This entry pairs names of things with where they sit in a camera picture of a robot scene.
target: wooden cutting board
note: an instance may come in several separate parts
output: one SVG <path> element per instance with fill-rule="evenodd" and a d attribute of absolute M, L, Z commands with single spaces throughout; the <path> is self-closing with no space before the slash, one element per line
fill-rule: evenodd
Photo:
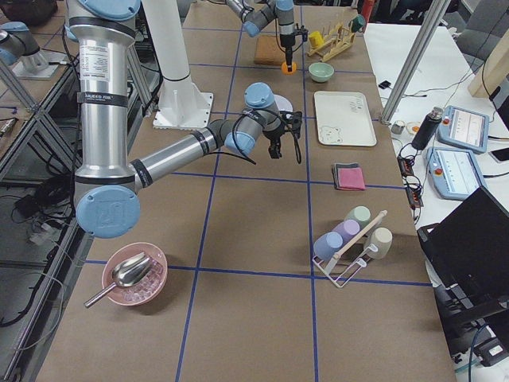
<path fill-rule="evenodd" d="M 285 54 L 279 49 L 275 36 L 259 36 L 256 41 L 254 63 L 260 65 L 281 66 Z"/>

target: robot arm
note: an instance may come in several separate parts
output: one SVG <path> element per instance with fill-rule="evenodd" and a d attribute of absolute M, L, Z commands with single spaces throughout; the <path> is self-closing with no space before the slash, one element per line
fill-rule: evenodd
<path fill-rule="evenodd" d="M 19 58 L 28 72 L 37 73 L 48 67 L 48 61 L 28 27 L 19 21 L 0 25 L 0 60 L 7 65 Z"/>
<path fill-rule="evenodd" d="M 223 144 L 246 157 L 261 133 L 269 134 L 271 143 L 285 133 L 274 94 L 256 83 L 246 90 L 247 109 L 238 120 L 215 121 L 129 163 L 126 51 L 134 43 L 139 6 L 139 0 L 68 1 L 69 28 L 80 43 L 83 163 L 75 173 L 76 219 L 86 232 L 102 238 L 121 236 L 137 223 L 136 192 L 157 179 Z"/>
<path fill-rule="evenodd" d="M 243 22 L 243 28 L 251 36 L 258 36 L 260 31 L 268 26 L 273 20 L 278 19 L 279 41 L 285 50 L 285 72 L 295 73 L 296 65 L 293 62 L 293 47 L 295 37 L 302 35 L 302 40 L 308 38 L 308 31 L 302 26 L 295 26 L 293 16 L 293 0 L 267 0 L 259 11 L 255 11 L 245 3 L 246 0 L 226 0 L 226 4 L 232 9 Z"/>

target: pink cloth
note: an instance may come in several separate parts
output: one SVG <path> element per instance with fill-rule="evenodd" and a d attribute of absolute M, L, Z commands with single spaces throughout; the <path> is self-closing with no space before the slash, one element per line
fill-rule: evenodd
<path fill-rule="evenodd" d="M 339 169 L 338 189 L 350 189 L 362 191 L 366 189 L 364 184 L 363 170 L 360 167 Z"/>

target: phone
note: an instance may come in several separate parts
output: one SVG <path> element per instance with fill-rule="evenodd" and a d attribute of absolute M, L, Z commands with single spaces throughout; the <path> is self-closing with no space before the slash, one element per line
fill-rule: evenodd
<path fill-rule="evenodd" d="M 493 150 L 490 151 L 490 155 L 497 161 L 497 162 L 505 162 L 509 161 L 509 147 L 505 149 L 500 150 Z"/>

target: black bottle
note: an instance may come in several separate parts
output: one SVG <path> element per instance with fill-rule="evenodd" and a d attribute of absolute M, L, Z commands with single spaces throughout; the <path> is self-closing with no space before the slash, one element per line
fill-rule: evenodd
<path fill-rule="evenodd" d="M 434 107 L 433 110 L 424 118 L 421 127 L 412 141 L 412 147 L 415 150 L 424 150 L 429 140 L 437 131 L 438 125 L 442 122 L 444 111 L 440 107 Z"/>

